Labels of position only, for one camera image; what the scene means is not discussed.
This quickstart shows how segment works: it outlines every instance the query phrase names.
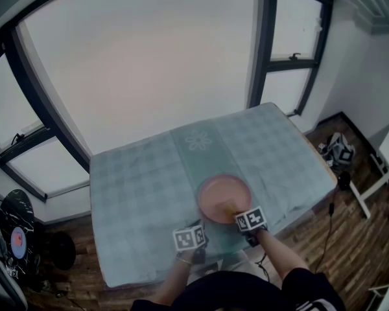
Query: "black window frame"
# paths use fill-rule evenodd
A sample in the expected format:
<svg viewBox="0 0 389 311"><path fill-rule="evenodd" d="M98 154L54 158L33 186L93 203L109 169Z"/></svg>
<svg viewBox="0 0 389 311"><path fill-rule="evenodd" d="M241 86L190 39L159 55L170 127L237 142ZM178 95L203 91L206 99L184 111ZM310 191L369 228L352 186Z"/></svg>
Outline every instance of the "black window frame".
<svg viewBox="0 0 389 311"><path fill-rule="evenodd" d="M252 78L250 96L248 98L248 108L261 104L266 74L274 71L287 71L294 69L311 69L305 89L301 95L297 108L288 116L301 115L310 97L318 69L320 67L325 44L329 34L331 14L334 0L316 0L322 4L320 19L322 31L319 33L316 44L314 58L297 60L275 60L271 61L272 44L274 42L275 23L277 14L277 0L263 0L261 7L261 26L258 27L257 40L258 48L255 51L255 73Z"/></svg>
<svg viewBox="0 0 389 311"><path fill-rule="evenodd" d="M0 28L0 57L2 57L2 55L6 56L16 82L19 84L28 103L43 124L43 127L20 138L2 152L0 151L0 168L21 187L44 203L46 203L48 195L29 183L29 181L21 176L19 172L9 166L7 163L10 160L20 156L31 148L34 148L36 145L56 137L77 163L89 173L88 154L65 125L61 116L47 96L44 88L41 86L41 82L29 62L27 53L23 48L16 30L18 24L30 13L39 9L49 1L51 0L35 0Z"/></svg>

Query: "black shirt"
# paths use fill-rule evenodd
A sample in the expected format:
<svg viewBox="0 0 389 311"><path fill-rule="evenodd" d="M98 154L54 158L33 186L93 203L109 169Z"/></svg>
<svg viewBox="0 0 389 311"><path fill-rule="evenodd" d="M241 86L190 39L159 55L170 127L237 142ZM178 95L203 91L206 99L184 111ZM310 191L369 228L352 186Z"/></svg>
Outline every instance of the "black shirt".
<svg viewBox="0 0 389 311"><path fill-rule="evenodd" d="M146 300L134 302L131 311L202 310L345 310L342 300L323 273L292 270L282 290L261 278L241 272L219 271L191 283L172 306Z"/></svg>

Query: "white furniture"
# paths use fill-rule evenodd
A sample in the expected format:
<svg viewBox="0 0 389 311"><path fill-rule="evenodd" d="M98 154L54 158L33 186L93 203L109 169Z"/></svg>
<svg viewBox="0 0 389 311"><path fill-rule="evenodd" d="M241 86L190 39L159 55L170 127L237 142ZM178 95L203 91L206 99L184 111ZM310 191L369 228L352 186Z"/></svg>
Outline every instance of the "white furniture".
<svg viewBox="0 0 389 311"><path fill-rule="evenodd" d="M350 188L355 194L356 199L362 207L362 210L366 215L367 219L370 218L370 212L364 201L366 200L366 198L370 197L375 191L379 190L380 187L382 187L385 183L388 183L389 181L389 132L379 147L379 155L383 161L383 164L381 165L377 162L374 155L370 155L375 164L377 165L377 168L382 172L383 175L375 184L373 184L368 190L360 194L353 182L350 182Z"/></svg>
<svg viewBox="0 0 389 311"><path fill-rule="evenodd" d="M373 310L371 309L374 302L377 298L382 299L380 304L377 305L375 311L389 311L389 284L386 286L373 287L369 289L370 292L374 293L373 298L370 301L370 304L366 311Z"/></svg>

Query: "wooden floor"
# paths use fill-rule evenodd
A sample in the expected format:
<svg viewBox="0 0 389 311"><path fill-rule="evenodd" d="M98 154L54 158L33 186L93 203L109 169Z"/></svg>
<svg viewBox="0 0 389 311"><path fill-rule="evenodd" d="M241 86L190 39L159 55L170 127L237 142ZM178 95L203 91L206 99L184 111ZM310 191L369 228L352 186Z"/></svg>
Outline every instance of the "wooden floor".
<svg viewBox="0 0 389 311"><path fill-rule="evenodd" d="M355 145L357 154L349 171L357 188L360 191L367 189L379 178L379 172L368 160L368 149L340 117L319 126L308 138L317 146L333 132L343 133L349 143ZM329 230L331 200L332 195L277 236L297 251L312 269L322 256ZM367 205L371 211L369 220L363 217L350 191L336 194L333 233L320 266L348 310L362 310L370 297L367 289L389 283L389 186L370 197ZM49 259L47 246L57 231L70 234L77 248L75 265L69 271L56 269ZM134 299L147 297L158 287L157 284L118 289L106 287L99 268L90 216L47 226L40 274L50 280L54 291L68 291L68 298L86 310L128 310ZM270 270L270 274L272 282L279 285L274 271ZM31 310L79 310L65 297L57 299L50 292L37 294L28 288L23 290Z"/></svg>

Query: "forearm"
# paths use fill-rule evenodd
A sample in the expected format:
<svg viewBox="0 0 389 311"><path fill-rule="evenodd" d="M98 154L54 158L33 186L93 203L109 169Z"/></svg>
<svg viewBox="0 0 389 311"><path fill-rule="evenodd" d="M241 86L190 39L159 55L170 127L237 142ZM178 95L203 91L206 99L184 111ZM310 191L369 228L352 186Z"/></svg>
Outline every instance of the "forearm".
<svg viewBox="0 0 389 311"><path fill-rule="evenodd" d="M192 262L193 252L186 251L180 258ZM151 301L157 304L171 305L173 301L185 290L190 275L191 265L176 259L167 278L153 296Z"/></svg>
<svg viewBox="0 0 389 311"><path fill-rule="evenodd" d="M294 268L309 269L308 265L299 255L267 231L263 229L258 231L257 238L265 253L268 255L268 258L271 260L272 265L283 280Z"/></svg>

